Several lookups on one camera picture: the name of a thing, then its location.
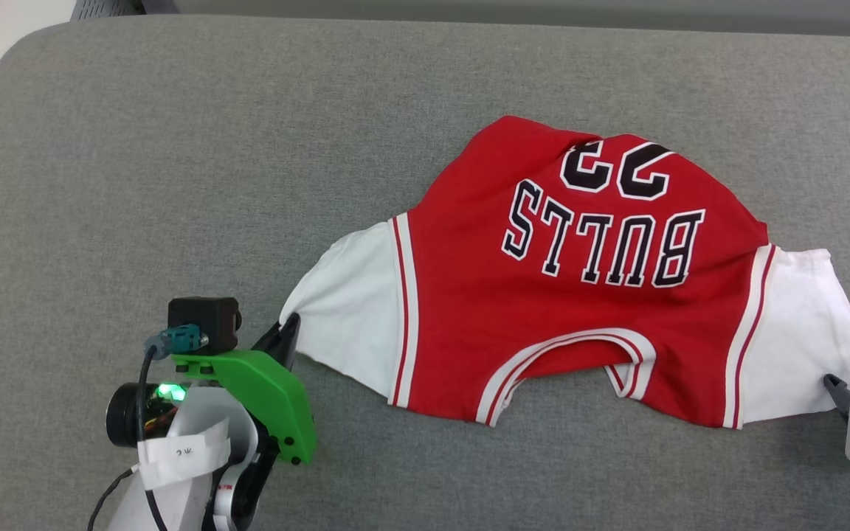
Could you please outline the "red and white Bulls jersey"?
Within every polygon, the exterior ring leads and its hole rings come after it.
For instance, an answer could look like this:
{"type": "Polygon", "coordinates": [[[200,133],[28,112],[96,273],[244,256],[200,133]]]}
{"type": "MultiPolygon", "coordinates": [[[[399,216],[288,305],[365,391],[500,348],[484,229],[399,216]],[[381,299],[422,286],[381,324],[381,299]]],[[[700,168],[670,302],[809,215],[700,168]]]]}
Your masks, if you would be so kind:
{"type": "Polygon", "coordinates": [[[705,169],[631,134],[503,117],[414,208],[335,242],[280,323],[419,414],[495,426],[525,380],[603,367],[618,397],[741,429],[834,407],[850,303],[705,169]]]}

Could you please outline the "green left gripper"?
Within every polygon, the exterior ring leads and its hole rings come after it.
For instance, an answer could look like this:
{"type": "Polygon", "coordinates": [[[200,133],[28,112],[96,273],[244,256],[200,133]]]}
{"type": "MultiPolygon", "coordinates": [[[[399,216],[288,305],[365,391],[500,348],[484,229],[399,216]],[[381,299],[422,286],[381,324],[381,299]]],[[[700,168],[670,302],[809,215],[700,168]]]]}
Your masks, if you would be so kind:
{"type": "Polygon", "coordinates": [[[173,354],[176,369],[188,378],[219,383],[277,438],[280,459],[310,464],[317,432],[303,383],[291,372],[296,359],[300,314],[276,322],[251,350],[201,355],[173,354]]]}

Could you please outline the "white paper label tape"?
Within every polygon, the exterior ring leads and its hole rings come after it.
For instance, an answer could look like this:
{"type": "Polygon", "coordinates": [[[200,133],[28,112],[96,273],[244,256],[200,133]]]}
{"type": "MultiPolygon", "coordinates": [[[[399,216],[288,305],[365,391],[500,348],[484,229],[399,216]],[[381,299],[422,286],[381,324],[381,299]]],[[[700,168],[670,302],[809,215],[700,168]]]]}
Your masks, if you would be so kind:
{"type": "Polygon", "coordinates": [[[232,453],[229,419],[197,434],[138,442],[137,453],[137,471],[147,491],[213,473],[232,453]]]}

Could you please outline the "grey fabric sofa cushion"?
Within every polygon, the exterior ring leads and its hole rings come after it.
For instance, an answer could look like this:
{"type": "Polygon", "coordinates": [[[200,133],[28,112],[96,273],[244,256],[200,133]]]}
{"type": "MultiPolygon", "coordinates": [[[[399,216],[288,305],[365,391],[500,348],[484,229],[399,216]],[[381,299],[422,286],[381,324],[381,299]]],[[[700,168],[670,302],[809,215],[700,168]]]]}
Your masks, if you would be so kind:
{"type": "MultiPolygon", "coordinates": [[[[109,398],[176,296],[249,346],[329,245],[412,207],[505,114],[694,159],[850,300],[850,38],[213,15],[44,28],[0,61],[0,531],[84,531],[135,451],[109,398]]],[[[313,463],[254,531],[850,531],[834,412],[741,431],[525,382],[497,427],[298,359],[313,463]]]]}

